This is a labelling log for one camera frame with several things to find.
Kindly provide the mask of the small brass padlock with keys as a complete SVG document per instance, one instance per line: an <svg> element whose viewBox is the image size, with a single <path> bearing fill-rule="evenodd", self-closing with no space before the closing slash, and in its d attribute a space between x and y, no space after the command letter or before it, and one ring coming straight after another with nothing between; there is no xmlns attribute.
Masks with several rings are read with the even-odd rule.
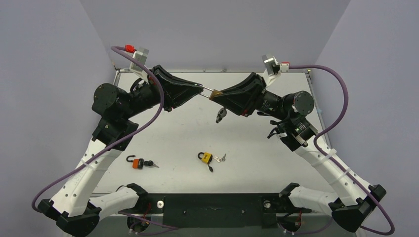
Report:
<svg viewBox="0 0 419 237"><path fill-rule="evenodd" d="M213 99L215 98L215 96L221 95L222 92L215 90L215 89L210 89L208 87L203 86L202 84L198 84L198 86L200 86L201 88L203 88L204 90L210 91L211 94L210 95L205 95L203 92L200 93L201 96L208 98L209 100L213 101ZM227 109L223 106L221 107L221 109L218 111L215 122L216 123L220 123L227 115Z"/></svg>

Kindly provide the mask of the yellow padlock with keys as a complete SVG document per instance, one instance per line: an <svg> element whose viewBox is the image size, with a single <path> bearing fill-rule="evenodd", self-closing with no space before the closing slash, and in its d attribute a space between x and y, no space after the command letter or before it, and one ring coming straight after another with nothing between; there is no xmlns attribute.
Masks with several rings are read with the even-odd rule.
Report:
<svg viewBox="0 0 419 237"><path fill-rule="evenodd" d="M224 154L222 157L218 157L208 152L199 152L197 154L197 158L207 165L210 172L213 172L213 168L210 166L211 162L224 162L226 160L226 154Z"/></svg>

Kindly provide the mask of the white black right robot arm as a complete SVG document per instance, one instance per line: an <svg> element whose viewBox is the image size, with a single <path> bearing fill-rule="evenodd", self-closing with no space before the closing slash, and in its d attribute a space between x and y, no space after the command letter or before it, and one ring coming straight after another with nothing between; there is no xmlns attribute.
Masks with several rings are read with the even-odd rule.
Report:
<svg viewBox="0 0 419 237"><path fill-rule="evenodd" d="M278 136L292 152L306 160L332 188L331 192L323 192L290 183L278 198L283 210L303 208L322 212L343 229L356 232L386 190L358 177L307 120L315 105L309 92L279 96L266 87L264 78L252 73L235 86L213 91L210 100L239 116L258 112L272 117L271 135Z"/></svg>

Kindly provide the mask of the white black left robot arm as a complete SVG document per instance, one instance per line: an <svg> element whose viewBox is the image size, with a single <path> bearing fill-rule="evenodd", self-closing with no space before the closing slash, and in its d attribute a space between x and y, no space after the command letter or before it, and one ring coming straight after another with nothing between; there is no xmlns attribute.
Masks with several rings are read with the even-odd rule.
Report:
<svg viewBox="0 0 419 237"><path fill-rule="evenodd" d="M155 105L169 112L203 92L198 83L175 77L159 65L151 72L156 81L151 77L138 79L129 91L110 83L97 87L92 110L101 119L84 156L60 191L38 204L38 210L54 220L63 232L85 237L110 215L128 209L134 212L146 209L147 192L134 183L96 198L92 193L138 129L132 117Z"/></svg>

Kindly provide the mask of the orange padlock with keys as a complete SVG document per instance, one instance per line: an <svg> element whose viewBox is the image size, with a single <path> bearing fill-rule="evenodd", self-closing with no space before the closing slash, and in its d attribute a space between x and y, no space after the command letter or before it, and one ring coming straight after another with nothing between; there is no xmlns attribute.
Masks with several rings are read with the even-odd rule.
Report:
<svg viewBox="0 0 419 237"><path fill-rule="evenodd" d="M159 168L152 160L145 160L143 158L136 158L135 155L130 155L126 157L126 161L131 163L133 169L143 169L144 167L154 167Z"/></svg>

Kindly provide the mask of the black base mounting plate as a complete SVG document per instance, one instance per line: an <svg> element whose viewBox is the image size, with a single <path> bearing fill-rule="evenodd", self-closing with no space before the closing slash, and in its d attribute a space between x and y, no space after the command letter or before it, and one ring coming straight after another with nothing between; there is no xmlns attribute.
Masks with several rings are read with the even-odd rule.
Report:
<svg viewBox="0 0 419 237"><path fill-rule="evenodd" d="M163 224L178 228L274 228L281 215L309 213L278 193L147 194L129 213L161 214Z"/></svg>

